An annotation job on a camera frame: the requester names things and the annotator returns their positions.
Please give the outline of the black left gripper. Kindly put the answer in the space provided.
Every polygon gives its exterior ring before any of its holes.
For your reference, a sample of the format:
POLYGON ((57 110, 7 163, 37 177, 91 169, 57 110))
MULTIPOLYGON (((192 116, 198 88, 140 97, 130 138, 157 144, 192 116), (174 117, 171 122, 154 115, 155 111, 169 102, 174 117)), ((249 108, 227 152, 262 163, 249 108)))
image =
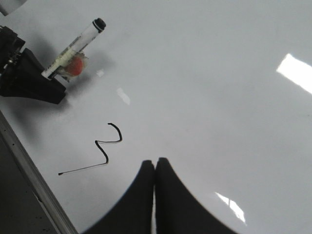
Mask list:
POLYGON ((13 30, 0 27, 0 95, 59 104, 66 88, 55 78, 41 75, 44 67, 31 50, 20 53, 24 44, 13 30))

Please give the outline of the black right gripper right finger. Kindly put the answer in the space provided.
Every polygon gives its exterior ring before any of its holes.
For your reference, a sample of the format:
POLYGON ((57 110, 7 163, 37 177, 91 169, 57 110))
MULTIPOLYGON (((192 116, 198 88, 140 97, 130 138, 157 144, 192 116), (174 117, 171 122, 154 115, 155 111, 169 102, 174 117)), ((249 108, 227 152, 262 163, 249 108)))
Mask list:
POLYGON ((235 233, 197 201, 164 157, 156 165, 155 195, 158 234, 235 233))

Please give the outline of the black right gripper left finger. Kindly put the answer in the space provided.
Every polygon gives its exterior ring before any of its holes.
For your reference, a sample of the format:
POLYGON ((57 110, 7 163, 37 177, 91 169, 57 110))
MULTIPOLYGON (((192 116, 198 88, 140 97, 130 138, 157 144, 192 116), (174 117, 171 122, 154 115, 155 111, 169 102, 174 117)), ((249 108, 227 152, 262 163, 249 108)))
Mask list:
POLYGON ((154 204, 155 168, 150 160, 141 167, 123 196, 86 234, 150 234, 154 204))

